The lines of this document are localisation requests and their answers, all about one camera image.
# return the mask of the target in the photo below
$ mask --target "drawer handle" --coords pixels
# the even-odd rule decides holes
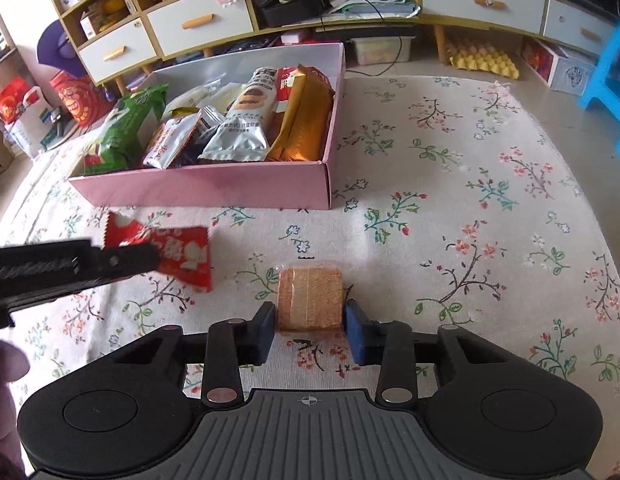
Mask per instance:
[[[183,27],[183,30],[187,30],[188,28],[200,27],[201,25],[206,25],[207,23],[210,23],[213,17],[213,14],[206,14],[205,16],[200,16],[199,18],[184,22],[181,27]]]
[[[113,50],[112,52],[107,54],[107,56],[103,58],[103,61],[111,61],[113,59],[116,59],[117,57],[123,56],[123,54],[125,54],[126,49],[127,47],[125,45],[120,46],[116,50]]]
[[[597,43],[601,43],[601,36],[599,34],[595,34],[587,30],[587,28],[581,27],[581,34],[583,34],[586,38],[592,41],[596,41]]]
[[[489,9],[506,10],[508,8],[506,4],[497,0],[474,0],[474,3]]]

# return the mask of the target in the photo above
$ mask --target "blue stool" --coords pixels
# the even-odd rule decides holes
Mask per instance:
[[[615,65],[620,53],[620,24],[606,45],[596,69],[590,77],[583,97],[577,101],[584,110],[597,98],[620,123],[620,77],[610,76],[610,69]],[[616,144],[620,155],[620,139]]]

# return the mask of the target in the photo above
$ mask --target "white drawer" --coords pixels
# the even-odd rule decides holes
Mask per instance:
[[[95,82],[156,57],[142,21],[136,19],[78,51]]]
[[[195,24],[197,19],[210,15],[211,21]],[[243,0],[227,7],[216,0],[179,0],[153,10],[148,18],[165,56],[253,32],[248,8]]]
[[[563,2],[550,0],[543,31],[543,35],[550,40],[563,41],[593,54],[601,54],[614,31],[615,26],[610,22]]]
[[[495,23],[538,34],[546,0],[423,0],[424,14]]]

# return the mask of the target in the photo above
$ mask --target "snack box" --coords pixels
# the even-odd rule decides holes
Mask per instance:
[[[329,209],[339,112],[344,91],[341,43],[263,48],[209,57],[152,73],[143,86],[169,83],[168,99],[207,81],[247,82],[263,66],[314,66],[335,91],[327,140],[316,162],[228,162],[168,170],[130,170],[71,176],[69,182],[94,206],[203,206]],[[77,165],[74,173],[80,171]]]
[[[570,48],[523,37],[521,57],[552,89],[582,96],[597,62]]]

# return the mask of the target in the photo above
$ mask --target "white snack package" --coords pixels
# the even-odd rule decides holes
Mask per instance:
[[[236,101],[236,98],[241,95],[241,92],[243,92],[246,88],[246,84],[228,83],[214,94],[203,98],[197,105],[197,108],[203,109],[206,106],[210,106],[225,116],[230,111],[230,108]]]
[[[174,108],[199,108],[199,103],[204,98],[215,94],[216,91],[218,91],[220,84],[221,80],[217,79],[210,83],[206,83],[204,85],[192,88],[184,94],[179,95],[179,97],[174,98],[165,107],[165,111],[163,112],[163,117],[161,118],[161,121],[169,119],[172,115],[172,110]]]
[[[161,121],[145,152],[143,165],[159,170],[169,168],[196,132],[200,118],[198,112]]]

